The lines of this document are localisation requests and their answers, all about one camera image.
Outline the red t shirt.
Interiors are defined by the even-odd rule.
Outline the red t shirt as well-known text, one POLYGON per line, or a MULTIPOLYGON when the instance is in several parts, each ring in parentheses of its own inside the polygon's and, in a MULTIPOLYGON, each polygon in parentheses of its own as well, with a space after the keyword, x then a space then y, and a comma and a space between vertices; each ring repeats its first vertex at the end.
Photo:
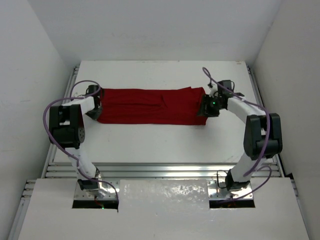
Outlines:
POLYGON ((202 87, 181 89, 105 88, 101 99, 102 124, 158 124, 204 126, 207 117, 199 116, 202 87))

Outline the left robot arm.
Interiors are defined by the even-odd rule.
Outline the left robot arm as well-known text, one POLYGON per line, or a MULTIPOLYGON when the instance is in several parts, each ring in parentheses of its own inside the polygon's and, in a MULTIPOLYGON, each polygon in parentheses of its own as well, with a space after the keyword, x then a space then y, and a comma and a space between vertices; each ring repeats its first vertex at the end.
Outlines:
POLYGON ((89 196, 98 196, 103 192, 103 183, 98 168, 91 162, 84 148, 85 124, 83 116, 86 115, 96 121, 103 111, 101 98, 104 90, 95 81, 90 81, 84 95, 67 97, 69 102, 62 105, 50 104, 49 133, 51 143, 55 144, 65 153, 77 174, 79 188, 89 196))

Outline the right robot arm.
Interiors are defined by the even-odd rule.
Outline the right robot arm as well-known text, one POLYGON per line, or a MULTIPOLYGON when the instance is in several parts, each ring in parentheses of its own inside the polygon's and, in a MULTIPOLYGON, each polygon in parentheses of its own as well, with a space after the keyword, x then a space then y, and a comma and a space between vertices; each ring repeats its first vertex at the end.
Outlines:
POLYGON ((283 149, 281 118, 263 106, 246 100, 240 92, 234 92, 231 80, 208 84, 210 94, 201 99, 198 116, 214 118, 221 110, 227 110, 244 124, 244 153, 225 177, 228 191, 245 188, 258 167, 283 149))

